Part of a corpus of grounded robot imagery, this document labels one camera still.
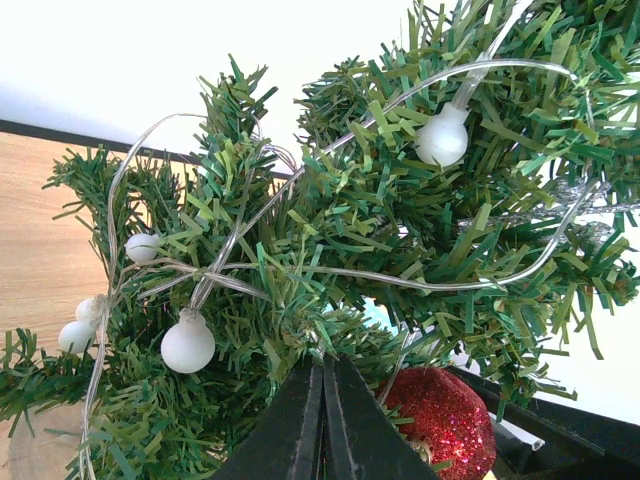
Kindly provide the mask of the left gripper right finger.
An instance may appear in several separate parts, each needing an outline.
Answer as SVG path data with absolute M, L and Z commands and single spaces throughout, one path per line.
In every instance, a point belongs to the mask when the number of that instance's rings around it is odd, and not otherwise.
M 387 419 L 353 362 L 324 358 L 329 479 L 428 480 L 438 475 Z

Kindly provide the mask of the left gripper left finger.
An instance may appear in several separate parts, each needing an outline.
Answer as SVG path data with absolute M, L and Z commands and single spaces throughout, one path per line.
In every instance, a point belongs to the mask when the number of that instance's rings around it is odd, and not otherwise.
M 320 477 L 323 369 L 298 362 L 254 431 L 213 475 L 217 480 Z

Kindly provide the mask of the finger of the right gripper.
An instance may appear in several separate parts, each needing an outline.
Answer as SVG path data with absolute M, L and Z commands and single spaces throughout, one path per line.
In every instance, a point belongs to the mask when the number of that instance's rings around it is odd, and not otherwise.
M 506 403 L 500 388 L 451 367 L 501 420 L 494 423 L 498 479 L 637 479 L 639 427 L 540 399 Z

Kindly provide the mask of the red ball ornament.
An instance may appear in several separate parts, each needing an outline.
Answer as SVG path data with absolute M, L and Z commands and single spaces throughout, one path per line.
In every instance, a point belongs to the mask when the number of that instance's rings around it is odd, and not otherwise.
M 496 442 L 485 403 L 462 380 L 442 368 L 399 371 L 386 406 L 411 418 L 399 430 L 410 442 L 426 446 L 434 463 L 451 461 L 443 479 L 482 479 L 496 460 Z

